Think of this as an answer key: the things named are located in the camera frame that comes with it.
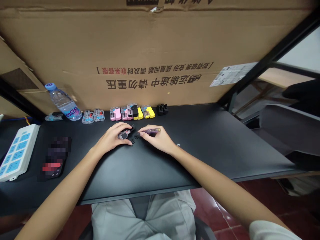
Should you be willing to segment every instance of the red floor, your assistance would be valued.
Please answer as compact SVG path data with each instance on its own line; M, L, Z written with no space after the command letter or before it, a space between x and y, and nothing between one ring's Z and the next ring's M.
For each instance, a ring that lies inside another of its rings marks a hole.
M291 197L284 193L275 180L268 178L238 184L280 217L300 238L303 240L319 239L320 222L311 215L311 212L320 208L319 194ZM197 206L194 215L211 227L217 240L249 239L249 234L239 222L203 188L191 190L191 195ZM90 222L90 218L90 205L76 207L57 239L78 239Z

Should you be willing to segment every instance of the smartphone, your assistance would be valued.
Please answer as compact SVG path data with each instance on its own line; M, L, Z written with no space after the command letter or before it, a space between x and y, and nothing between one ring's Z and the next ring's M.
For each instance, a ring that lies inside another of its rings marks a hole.
M48 180L62 174L66 159L71 151L71 137L55 137L42 163L42 179Z

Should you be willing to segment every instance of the blue bottle cap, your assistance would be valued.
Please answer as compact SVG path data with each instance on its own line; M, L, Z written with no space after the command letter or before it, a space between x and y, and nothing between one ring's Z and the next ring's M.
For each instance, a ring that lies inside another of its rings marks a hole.
M44 86L48 91L55 90L57 86L54 83L48 83Z

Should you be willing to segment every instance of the electronic component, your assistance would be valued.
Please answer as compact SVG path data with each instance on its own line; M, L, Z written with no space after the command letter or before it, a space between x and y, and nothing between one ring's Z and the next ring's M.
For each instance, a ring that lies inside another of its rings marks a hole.
M85 110L83 113L83 117L81 122L83 124L90 124L93 123L93 112L90 112L90 110Z
M121 118L124 121L128 120L126 110L127 110L127 107L121 107Z
M110 120L111 121L121 120L121 111L119 107L113 107L110 109Z
M157 133L157 132L161 132L161 128L153 128L153 129L145 130L143 132L145 132L147 134Z
M28 169L40 126L20 128L0 166L0 182L13 181Z
M157 106L157 112L159 116L162 116L164 114L167 114L169 112L168 108L167 108L167 104L159 104Z
M142 105L141 110L144 118L154 118L156 116L150 105Z
M133 111L131 109L131 104L127 105L127 110L125 110L127 114L127 120L132 120L133 119Z
M119 138L119 139L126 139L126 138L128 138L129 134L132 133L132 132L136 129L135 126L134 126L134 124L132 124L131 127L132 127L131 129L126 128L126 129L124 129L122 132L120 132L120 133L118 134L118 138Z
M49 113L48 116L45 117L46 121L62 121L62 117L64 114L62 112L53 112Z
M55 137L40 170L40 181L58 177L71 151L71 137Z
M100 108L95 108L95 109L94 109L93 120L94 120L95 122L104 121L104 120L105 120L104 111L103 111L103 110L100 110Z
M143 114L141 111L141 108L138 106L138 120L141 120L143 118Z
M132 110L133 120L138 120L138 116L139 116L138 105L136 103L129 103L128 109Z

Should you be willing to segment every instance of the desk surface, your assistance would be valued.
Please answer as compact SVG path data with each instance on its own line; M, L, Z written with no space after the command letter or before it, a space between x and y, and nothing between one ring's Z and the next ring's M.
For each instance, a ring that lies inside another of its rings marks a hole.
M27 172L13 182L0 183L0 215L40 206L114 123L109 119L87 125L69 120L44 122ZM134 123L137 129L147 124L164 126L181 148L234 181L301 172L217 104L170 107L168 115L129 123ZM25 125L25 121L1 123L1 155L8 150L17 129ZM71 153L60 177L38 182L42 161L55 136L72 138ZM199 184L177 161L139 138L133 146L119 146L102 157L79 203L97 203L197 187Z
M281 88L287 88L293 84L307 82L314 78L284 71L278 68L269 68L259 76L259 79Z

